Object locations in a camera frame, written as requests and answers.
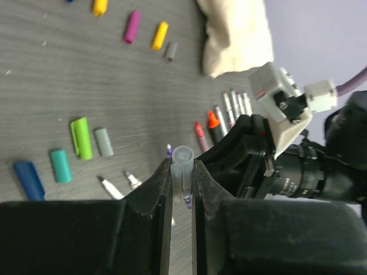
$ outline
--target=clear plastic cap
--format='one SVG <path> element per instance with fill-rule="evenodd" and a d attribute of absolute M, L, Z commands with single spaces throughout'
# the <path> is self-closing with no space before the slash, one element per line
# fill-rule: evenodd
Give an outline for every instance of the clear plastic cap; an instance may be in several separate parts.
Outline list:
<path fill-rule="evenodd" d="M 179 146 L 172 153 L 173 199 L 181 202 L 182 197 L 191 193 L 191 177 L 194 167 L 194 151 L 188 146 Z"/>

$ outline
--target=beige cloth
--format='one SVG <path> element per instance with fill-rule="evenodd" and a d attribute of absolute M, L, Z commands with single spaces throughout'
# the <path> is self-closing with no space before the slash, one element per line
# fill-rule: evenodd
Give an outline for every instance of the beige cloth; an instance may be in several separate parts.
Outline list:
<path fill-rule="evenodd" d="M 262 0 L 197 0 L 207 16 L 203 69 L 210 77 L 242 72 L 274 60 Z"/>

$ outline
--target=orange marker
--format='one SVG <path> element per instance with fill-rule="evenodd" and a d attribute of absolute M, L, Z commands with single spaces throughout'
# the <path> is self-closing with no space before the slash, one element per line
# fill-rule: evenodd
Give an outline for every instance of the orange marker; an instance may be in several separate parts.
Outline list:
<path fill-rule="evenodd" d="M 208 129 L 214 144 L 219 143 L 220 140 L 224 137 L 220 127 L 220 120 L 212 111 L 209 112 Z"/>

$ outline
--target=gray wood surface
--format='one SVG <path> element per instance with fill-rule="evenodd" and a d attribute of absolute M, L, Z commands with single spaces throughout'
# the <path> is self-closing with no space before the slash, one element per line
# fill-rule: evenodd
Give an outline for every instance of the gray wood surface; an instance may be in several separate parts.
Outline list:
<path fill-rule="evenodd" d="M 122 34 L 132 10 L 143 13 L 138 37 Z M 161 21 L 170 24 L 165 46 L 178 41 L 173 62 L 150 45 Z M 205 125 L 221 91 L 247 88 L 248 73 L 215 80 L 201 74 L 205 18 L 194 0 L 110 0 L 101 18 L 91 1 L 0 1 L 0 201 L 25 196 L 13 176 L 14 160 L 31 160 L 48 200 L 109 199 L 96 179 L 105 176 L 125 194 L 122 169 L 146 180 L 166 145 L 187 145 L 199 155 L 195 121 Z M 69 123 L 87 116 L 89 128 L 107 127 L 115 156 L 78 160 Z M 64 148 L 74 180 L 57 184 L 49 151 Z M 174 205 L 170 274 L 191 274 L 191 213 Z"/>

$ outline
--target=fabric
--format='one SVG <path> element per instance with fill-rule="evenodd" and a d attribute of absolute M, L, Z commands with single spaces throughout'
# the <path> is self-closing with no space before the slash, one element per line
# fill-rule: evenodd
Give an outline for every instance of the fabric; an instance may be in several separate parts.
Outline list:
<path fill-rule="evenodd" d="M 274 60 L 262 0 L 197 0 L 207 16 L 203 70 L 210 77 Z"/>

